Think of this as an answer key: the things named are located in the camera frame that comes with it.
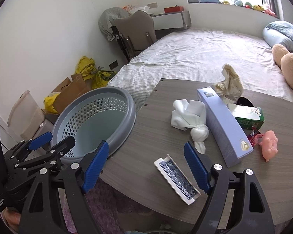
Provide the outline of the grey perforated laundry basket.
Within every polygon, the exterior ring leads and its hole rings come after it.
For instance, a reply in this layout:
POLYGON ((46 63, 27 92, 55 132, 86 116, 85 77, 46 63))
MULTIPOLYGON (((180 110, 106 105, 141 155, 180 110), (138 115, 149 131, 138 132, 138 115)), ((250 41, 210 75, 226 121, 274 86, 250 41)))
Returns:
POLYGON ((108 143, 111 156, 126 141, 135 120, 136 105, 126 90, 118 87, 91 90, 59 115, 53 126, 51 145, 74 137, 75 146, 61 157, 66 166, 80 162, 87 153, 95 151, 101 141, 108 143))

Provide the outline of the light blue pillow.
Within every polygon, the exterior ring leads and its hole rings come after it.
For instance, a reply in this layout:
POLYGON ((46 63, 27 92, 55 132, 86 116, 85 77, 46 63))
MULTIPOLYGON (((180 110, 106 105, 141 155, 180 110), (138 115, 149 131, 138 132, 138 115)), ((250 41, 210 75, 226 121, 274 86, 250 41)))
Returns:
POLYGON ((272 47, 281 44, 293 53, 293 24, 287 21, 274 21, 263 29, 263 39, 272 47))

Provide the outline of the green white carton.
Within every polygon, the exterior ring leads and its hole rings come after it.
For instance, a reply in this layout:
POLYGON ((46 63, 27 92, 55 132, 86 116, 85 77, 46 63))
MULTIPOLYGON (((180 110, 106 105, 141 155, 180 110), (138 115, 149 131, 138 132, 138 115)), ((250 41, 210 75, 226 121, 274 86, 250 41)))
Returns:
POLYGON ((265 122, 264 114, 260 107, 236 104, 228 104, 227 107, 243 129, 260 129, 265 122))

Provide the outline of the grey upholstered chair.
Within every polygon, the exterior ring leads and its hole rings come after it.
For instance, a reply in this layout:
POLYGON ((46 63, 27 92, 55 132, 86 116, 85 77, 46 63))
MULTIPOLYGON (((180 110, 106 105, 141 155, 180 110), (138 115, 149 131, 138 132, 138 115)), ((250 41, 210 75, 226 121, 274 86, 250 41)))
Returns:
POLYGON ((157 41, 152 17, 141 10, 115 19, 112 31, 128 62, 157 41))

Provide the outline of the red candy wrapper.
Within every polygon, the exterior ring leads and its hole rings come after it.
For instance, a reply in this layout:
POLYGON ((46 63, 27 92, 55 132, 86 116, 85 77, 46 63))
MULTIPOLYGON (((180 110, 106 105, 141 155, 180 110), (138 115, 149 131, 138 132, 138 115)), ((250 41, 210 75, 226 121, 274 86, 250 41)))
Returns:
POLYGON ((251 133, 248 135, 248 140, 251 143, 251 145, 257 146, 261 145, 261 141, 264 137, 264 134, 262 134, 256 127, 252 127, 251 133))

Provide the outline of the brown cardboard box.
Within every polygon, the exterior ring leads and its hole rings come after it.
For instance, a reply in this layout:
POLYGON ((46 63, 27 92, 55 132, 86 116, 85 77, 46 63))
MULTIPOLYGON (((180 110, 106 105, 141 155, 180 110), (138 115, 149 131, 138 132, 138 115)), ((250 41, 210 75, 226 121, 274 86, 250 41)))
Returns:
POLYGON ((86 84, 82 75, 73 74, 71 80, 67 77, 53 90, 53 92, 60 93, 57 95, 53 107, 58 113, 61 113, 75 99, 89 91, 90 87, 86 84))

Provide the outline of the white grey desk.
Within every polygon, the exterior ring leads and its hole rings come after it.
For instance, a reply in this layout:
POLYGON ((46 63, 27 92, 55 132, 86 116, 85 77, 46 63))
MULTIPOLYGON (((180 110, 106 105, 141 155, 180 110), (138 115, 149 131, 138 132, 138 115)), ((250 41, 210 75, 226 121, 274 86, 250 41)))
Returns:
POLYGON ((154 21, 155 35, 160 39, 171 32, 182 31, 192 26, 189 11, 162 13, 152 15, 154 21))

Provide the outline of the red box on desk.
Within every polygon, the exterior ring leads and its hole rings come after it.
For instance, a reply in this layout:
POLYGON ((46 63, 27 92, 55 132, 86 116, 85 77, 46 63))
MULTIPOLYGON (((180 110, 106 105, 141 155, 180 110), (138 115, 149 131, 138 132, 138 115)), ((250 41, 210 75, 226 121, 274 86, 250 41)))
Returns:
POLYGON ((165 7, 164 12, 165 13, 178 13, 184 11, 183 6, 173 6, 173 7, 165 7))

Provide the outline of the pink pig toy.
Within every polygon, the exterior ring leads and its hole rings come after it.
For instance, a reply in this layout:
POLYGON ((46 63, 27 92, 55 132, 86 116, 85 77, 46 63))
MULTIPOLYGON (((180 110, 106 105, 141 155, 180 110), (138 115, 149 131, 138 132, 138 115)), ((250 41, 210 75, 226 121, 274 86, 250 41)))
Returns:
POLYGON ((273 130, 265 132, 259 145, 262 149, 262 155, 266 162, 276 156, 278 153, 277 149, 278 138, 276 137, 273 130))

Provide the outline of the yellow sack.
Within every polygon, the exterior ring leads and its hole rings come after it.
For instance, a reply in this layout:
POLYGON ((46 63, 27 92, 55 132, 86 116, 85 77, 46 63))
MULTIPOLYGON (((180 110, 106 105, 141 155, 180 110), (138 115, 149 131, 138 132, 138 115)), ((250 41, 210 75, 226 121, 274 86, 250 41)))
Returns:
POLYGON ((105 70, 100 66, 97 68, 95 60, 86 56, 79 60, 74 74, 80 74, 84 81, 90 81, 92 89, 106 87, 116 76, 116 72, 112 70, 105 70))

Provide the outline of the blue playing card box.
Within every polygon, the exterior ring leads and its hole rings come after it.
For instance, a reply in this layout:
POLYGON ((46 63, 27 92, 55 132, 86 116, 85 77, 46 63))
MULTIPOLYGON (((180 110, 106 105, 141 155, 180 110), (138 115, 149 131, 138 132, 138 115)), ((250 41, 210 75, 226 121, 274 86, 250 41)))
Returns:
POLYGON ((154 161, 154 165, 187 205, 191 205, 201 196, 169 154, 164 159, 159 158, 154 161))

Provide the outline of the bed with white sheet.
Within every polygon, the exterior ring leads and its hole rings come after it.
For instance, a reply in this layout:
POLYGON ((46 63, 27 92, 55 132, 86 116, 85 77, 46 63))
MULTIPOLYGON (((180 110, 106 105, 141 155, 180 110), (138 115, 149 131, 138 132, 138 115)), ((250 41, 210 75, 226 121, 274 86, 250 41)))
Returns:
POLYGON ((188 29, 171 33, 148 47, 111 79, 128 91, 140 109, 161 79, 217 83, 229 64, 245 90, 293 102, 293 90, 261 38, 229 31, 188 29))

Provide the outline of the black wall socket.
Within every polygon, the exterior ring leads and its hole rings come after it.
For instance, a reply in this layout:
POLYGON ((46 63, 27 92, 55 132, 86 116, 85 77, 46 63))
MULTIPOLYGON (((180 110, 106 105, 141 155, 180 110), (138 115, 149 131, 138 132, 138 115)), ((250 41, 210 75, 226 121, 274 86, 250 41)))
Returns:
POLYGON ((109 65, 109 68, 110 68, 110 70, 113 70, 113 69, 115 69, 117 66, 118 66, 118 61, 115 60, 114 62, 112 62, 112 63, 109 65))

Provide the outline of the yellow plastic bag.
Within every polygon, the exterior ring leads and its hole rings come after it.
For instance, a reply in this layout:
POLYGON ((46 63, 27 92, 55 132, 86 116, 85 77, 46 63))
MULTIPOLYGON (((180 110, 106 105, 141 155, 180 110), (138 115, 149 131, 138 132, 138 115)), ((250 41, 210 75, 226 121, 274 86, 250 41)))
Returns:
POLYGON ((60 92, 52 92, 47 97, 44 98, 44 111, 46 113, 59 114, 59 112, 54 108, 53 104, 60 92))

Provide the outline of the grey plastic stool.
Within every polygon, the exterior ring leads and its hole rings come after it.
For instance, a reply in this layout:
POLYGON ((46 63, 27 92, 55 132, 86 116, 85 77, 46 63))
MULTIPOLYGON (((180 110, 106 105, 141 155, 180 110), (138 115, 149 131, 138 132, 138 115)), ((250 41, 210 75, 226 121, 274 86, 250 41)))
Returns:
MULTIPOLYGON (((37 132, 35 133, 35 135, 32 139, 36 139, 37 137, 41 136, 42 134, 44 134, 46 132, 52 132, 53 126, 54 125, 49 120, 45 119, 40 124, 39 129, 37 130, 37 132)), ((49 150, 49 148, 50 148, 50 142, 47 142, 42 147, 35 150, 35 152, 39 155, 43 155, 46 153, 47 150, 49 150)))

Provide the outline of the tan teddy bear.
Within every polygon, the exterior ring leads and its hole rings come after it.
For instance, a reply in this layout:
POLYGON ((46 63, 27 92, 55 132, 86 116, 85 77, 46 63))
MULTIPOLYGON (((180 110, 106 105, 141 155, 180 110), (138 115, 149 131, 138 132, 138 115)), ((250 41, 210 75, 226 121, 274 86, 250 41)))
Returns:
POLYGON ((293 53, 281 44, 272 47, 273 59, 282 70, 287 84, 293 89, 293 53))

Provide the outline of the black round object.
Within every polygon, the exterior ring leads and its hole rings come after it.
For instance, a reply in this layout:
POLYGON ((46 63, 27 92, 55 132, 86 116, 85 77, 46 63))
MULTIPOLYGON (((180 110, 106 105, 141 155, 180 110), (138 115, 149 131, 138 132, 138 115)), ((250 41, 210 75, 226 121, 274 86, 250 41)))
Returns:
POLYGON ((245 98, 245 97, 239 97, 237 99, 236 104, 239 105, 239 106, 254 107, 252 102, 249 99, 245 98))

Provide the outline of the crumpled beige paper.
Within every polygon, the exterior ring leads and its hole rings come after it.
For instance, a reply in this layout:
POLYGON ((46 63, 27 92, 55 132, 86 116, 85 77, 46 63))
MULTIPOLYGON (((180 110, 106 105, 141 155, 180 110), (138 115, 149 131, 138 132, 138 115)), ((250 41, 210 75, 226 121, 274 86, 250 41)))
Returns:
POLYGON ((224 80, 214 83, 212 89, 227 104, 235 104, 243 93, 243 85, 235 70, 229 64, 223 66, 224 80))

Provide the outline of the beige translucent storage bin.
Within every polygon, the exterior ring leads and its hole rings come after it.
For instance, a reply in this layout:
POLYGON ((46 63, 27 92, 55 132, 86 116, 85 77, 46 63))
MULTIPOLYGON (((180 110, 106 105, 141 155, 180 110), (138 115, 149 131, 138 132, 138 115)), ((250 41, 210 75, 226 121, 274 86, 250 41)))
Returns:
POLYGON ((44 120, 44 113, 30 91, 26 90, 13 105, 7 126, 22 139, 29 140, 34 137, 44 120))

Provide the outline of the long lavender box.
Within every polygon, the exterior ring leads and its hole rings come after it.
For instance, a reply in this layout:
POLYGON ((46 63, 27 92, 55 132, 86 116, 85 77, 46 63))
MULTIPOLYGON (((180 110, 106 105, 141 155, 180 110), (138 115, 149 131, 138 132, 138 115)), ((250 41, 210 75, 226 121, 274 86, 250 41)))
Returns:
POLYGON ((212 132, 228 168, 237 165, 254 149, 247 135, 226 104, 211 87, 197 90, 199 101, 205 104, 206 124, 212 132))

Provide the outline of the grey cloth on chair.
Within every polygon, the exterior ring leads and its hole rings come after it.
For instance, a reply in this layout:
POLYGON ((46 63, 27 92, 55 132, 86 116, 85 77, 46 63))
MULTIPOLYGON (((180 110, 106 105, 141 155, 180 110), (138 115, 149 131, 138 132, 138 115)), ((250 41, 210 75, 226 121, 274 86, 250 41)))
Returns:
POLYGON ((98 26, 101 32, 107 35, 107 40, 109 42, 115 39, 112 30, 112 27, 115 26, 114 21, 116 19, 127 18, 128 16, 129 13, 120 7, 112 7, 103 11, 102 15, 99 18, 98 26))

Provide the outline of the plush toys on sill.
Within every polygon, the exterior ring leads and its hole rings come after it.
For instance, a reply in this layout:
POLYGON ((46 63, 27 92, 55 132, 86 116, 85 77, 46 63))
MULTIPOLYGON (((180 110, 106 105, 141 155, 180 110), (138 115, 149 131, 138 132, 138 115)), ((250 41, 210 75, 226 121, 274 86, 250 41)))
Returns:
POLYGON ((251 2, 249 0, 223 0, 221 4, 244 7, 278 18, 271 6, 268 3, 260 2, 260 0, 252 0, 251 2))

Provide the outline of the white knotted cloth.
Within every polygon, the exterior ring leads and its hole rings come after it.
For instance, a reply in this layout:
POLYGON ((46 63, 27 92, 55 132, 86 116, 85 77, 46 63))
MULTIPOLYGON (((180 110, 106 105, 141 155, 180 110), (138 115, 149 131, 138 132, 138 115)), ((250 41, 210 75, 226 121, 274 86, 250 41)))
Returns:
POLYGON ((173 102, 173 107, 171 126, 179 130, 189 128, 195 148, 200 154, 205 154, 204 141, 209 136, 205 104, 197 100, 180 99, 173 102))

